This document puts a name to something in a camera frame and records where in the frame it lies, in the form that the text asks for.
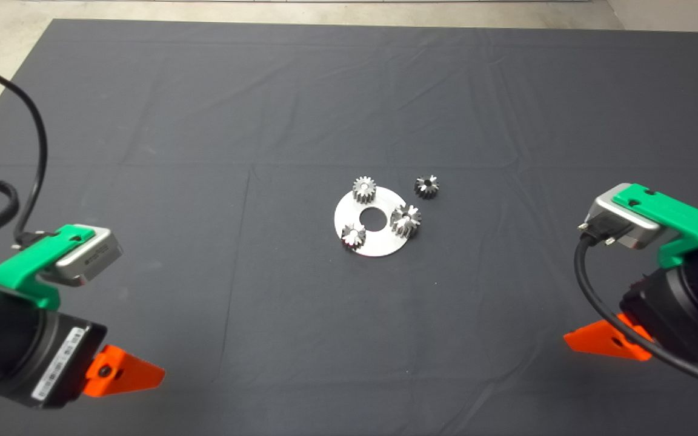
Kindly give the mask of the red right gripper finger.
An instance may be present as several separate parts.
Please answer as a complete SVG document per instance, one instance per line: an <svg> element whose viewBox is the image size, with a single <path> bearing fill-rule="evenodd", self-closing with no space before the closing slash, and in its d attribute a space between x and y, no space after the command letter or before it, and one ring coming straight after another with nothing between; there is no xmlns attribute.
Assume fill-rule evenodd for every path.
<svg viewBox="0 0 698 436"><path fill-rule="evenodd" d="M638 362L645 362L652 358L650 352L632 342L606 320L575 329L565 334L564 340L574 352Z"/></svg>

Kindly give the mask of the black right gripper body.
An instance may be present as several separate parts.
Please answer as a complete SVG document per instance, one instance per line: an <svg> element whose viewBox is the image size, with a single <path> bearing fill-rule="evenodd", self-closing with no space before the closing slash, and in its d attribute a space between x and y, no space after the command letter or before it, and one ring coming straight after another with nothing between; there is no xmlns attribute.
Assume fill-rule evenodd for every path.
<svg viewBox="0 0 698 436"><path fill-rule="evenodd" d="M698 307L678 268L658 269L632 284L620 308L665 350L698 363Z"/></svg>

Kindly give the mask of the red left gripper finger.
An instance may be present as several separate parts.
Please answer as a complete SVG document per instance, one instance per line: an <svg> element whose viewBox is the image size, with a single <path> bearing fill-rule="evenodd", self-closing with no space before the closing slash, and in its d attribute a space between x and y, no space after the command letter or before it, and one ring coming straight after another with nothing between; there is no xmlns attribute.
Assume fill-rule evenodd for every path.
<svg viewBox="0 0 698 436"><path fill-rule="evenodd" d="M94 398L158 388L165 370L120 347L105 345L85 373L85 395Z"/></svg>

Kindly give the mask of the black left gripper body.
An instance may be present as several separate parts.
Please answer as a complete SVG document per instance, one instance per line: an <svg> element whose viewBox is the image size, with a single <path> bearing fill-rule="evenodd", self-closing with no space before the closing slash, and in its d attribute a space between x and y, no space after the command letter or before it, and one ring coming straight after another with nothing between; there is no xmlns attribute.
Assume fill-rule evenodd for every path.
<svg viewBox="0 0 698 436"><path fill-rule="evenodd" d="M25 357L0 379L0 397L35 409L61 409L78 399L104 325L53 310L38 310L36 334Z"/></svg>

